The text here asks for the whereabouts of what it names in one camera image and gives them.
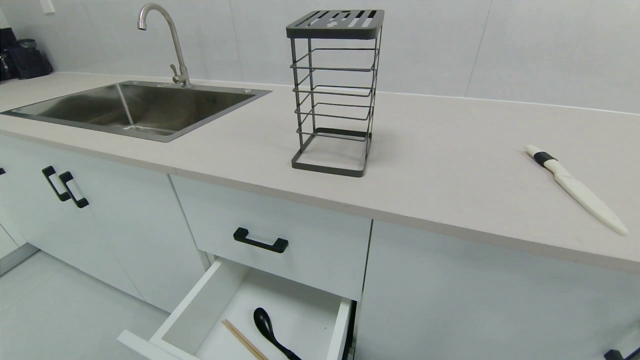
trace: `open drawer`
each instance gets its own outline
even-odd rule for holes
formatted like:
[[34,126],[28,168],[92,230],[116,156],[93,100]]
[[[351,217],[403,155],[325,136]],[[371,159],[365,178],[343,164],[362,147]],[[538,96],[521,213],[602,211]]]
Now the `open drawer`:
[[221,323],[229,320],[269,360],[286,357],[258,331],[264,308],[278,341],[303,360],[339,360],[348,345],[351,300],[218,258],[151,340],[118,340],[151,360],[255,359]]

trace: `faucet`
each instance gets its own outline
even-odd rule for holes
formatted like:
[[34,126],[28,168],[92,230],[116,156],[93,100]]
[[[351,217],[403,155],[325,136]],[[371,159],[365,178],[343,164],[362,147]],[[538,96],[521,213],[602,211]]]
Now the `faucet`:
[[171,30],[173,46],[175,47],[175,53],[178,56],[178,66],[180,67],[180,75],[178,75],[178,72],[175,70],[175,65],[169,65],[173,70],[173,82],[176,84],[182,83],[183,88],[191,87],[189,73],[187,72],[187,67],[184,64],[184,58],[182,57],[182,49],[180,48],[178,33],[175,30],[175,24],[173,23],[173,19],[171,19],[171,15],[169,15],[169,13],[162,6],[155,3],[148,3],[145,6],[142,6],[142,9],[140,9],[140,17],[138,18],[138,29],[147,29],[147,14],[149,14],[151,10],[157,10],[159,13],[161,13],[164,16],[164,19],[169,24],[169,30]]

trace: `countertop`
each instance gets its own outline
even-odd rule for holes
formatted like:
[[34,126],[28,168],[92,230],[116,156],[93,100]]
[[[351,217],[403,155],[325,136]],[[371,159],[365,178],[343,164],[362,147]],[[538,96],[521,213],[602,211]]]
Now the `countertop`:
[[[55,73],[0,85],[0,111],[125,80]],[[640,273],[640,115],[379,92],[363,178],[291,168],[291,86],[272,90],[172,142],[0,115],[0,134],[363,217],[568,261]],[[555,156],[622,219],[592,217],[524,146]]]

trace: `stainless steel sink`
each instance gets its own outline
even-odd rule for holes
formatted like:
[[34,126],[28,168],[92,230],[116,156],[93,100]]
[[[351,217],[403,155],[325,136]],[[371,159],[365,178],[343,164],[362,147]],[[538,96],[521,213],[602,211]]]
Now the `stainless steel sink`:
[[169,142],[234,111],[267,90],[126,81],[2,114]]

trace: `wooden chopsticks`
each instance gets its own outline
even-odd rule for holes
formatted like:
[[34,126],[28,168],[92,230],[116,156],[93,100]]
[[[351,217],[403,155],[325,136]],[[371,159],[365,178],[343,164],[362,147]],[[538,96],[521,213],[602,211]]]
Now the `wooden chopsticks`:
[[229,320],[222,320],[222,324],[227,327],[227,329],[229,329],[229,331],[236,337],[236,339],[238,339],[244,345],[244,347],[246,347],[247,350],[249,350],[258,360],[269,360],[262,352],[260,352],[260,350],[258,350],[257,347],[255,347],[254,344],[251,343],[251,341],[249,341],[249,339],[247,339],[243,335],[242,332],[240,332],[240,330],[236,329],[234,324],[232,324]]

